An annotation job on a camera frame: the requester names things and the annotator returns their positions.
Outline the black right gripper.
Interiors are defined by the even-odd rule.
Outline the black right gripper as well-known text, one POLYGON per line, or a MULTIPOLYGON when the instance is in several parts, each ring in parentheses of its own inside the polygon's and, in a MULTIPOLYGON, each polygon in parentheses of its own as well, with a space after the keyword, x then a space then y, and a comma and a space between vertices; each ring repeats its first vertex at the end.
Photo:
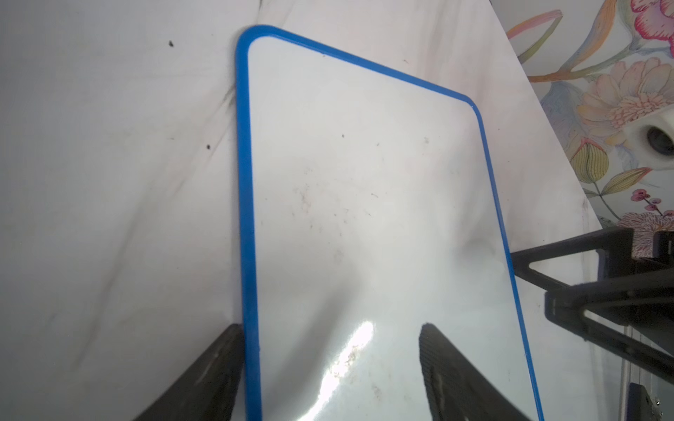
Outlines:
POLYGON ((609 227, 512 253, 512 265, 548 291, 550 322, 673 382, 673 231, 609 227), (599 282, 570 286, 531 268, 589 252, 600 256, 599 282))

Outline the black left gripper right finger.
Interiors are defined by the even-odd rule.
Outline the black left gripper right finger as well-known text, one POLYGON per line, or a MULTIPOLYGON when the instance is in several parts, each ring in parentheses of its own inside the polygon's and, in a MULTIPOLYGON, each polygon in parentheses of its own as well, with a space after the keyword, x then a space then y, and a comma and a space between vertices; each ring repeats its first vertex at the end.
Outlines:
POLYGON ((419 334, 419 362, 433 420, 526 420, 433 324, 419 334))

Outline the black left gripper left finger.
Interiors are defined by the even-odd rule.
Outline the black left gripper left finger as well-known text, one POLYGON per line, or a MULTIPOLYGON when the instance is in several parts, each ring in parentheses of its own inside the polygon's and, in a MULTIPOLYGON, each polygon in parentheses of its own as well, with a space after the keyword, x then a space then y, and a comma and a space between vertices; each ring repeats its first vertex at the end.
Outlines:
POLYGON ((232 324, 135 419, 231 419, 244 362, 243 327, 232 324))

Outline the blue-framed whiteboard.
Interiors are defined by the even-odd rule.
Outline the blue-framed whiteboard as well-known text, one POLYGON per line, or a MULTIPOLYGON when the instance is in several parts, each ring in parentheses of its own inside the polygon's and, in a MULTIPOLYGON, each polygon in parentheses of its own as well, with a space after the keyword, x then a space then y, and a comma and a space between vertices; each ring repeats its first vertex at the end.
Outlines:
POLYGON ((247 419, 430 419, 428 323, 541 419, 474 101, 274 26, 235 87, 247 419))

